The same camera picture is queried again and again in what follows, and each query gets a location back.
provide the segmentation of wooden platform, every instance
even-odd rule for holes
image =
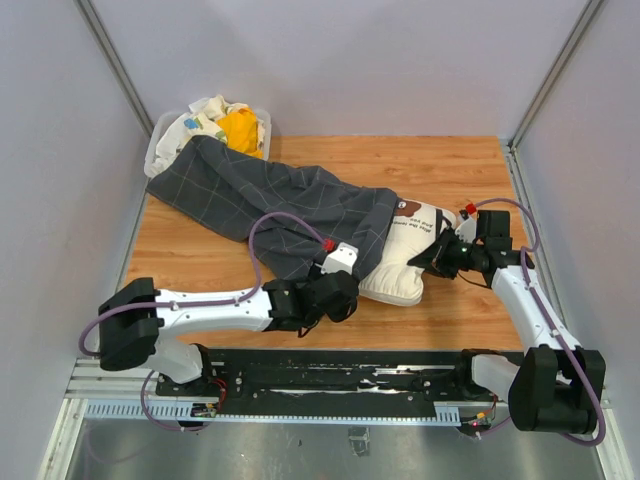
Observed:
[[[511,197],[513,191],[496,138],[481,137],[280,137],[271,161],[321,165],[355,185],[386,186],[399,196],[452,211],[472,201]],[[526,241],[512,212],[514,247]],[[144,214],[127,281],[151,276],[158,288],[225,291],[254,283],[246,244],[227,240],[154,198]],[[273,275],[263,268],[263,278]],[[477,279],[473,274],[469,278]],[[422,303],[403,308],[360,298],[347,321],[323,320],[306,338],[295,333],[226,331],[192,334],[207,346],[521,349],[505,309],[490,290],[424,276]]]

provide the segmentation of yellow fabric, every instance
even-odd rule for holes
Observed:
[[[262,158],[262,150],[258,150],[258,120],[250,108],[231,112],[216,123],[227,134],[229,148]]]

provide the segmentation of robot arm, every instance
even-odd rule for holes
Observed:
[[[461,386],[468,392],[486,389],[507,400],[520,430],[593,432],[596,407],[567,350],[577,359],[598,402],[606,369],[602,356],[597,350],[583,349],[569,333],[544,295],[531,259],[512,250],[509,212],[480,210],[477,224],[461,213],[458,229],[445,230],[409,264],[446,278],[455,278],[459,270],[482,273],[509,312],[526,351],[521,366],[496,352],[463,351]]]
[[[154,307],[129,310],[100,323],[100,366],[107,371],[147,367],[184,384],[206,376],[210,365],[201,348],[176,336],[238,329],[300,334],[324,315],[341,322],[357,307],[358,282],[351,275],[357,254],[356,248],[342,243],[310,278],[273,280],[248,298],[250,289],[182,293],[156,290],[151,278],[134,280],[104,303],[100,313],[141,302]]]

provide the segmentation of gray wall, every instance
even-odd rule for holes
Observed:
[[[117,279],[146,138],[71,0],[0,7],[0,464],[33,478]]]
[[[525,137],[522,168],[568,323],[601,349],[640,475],[640,2],[608,2]]]
[[[286,135],[498,135],[585,0],[94,0],[154,119],[223,93]]]

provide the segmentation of pillow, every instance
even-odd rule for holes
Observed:
[[[455,227],[453,213],[426,203],[400,199],[382,250],[382,260],[360,282],[360,295],[404,307],[420,303],[424,268],[410,267],[407,262],[435,242],[436,231],[439,235],[447,228],[447,220]]]

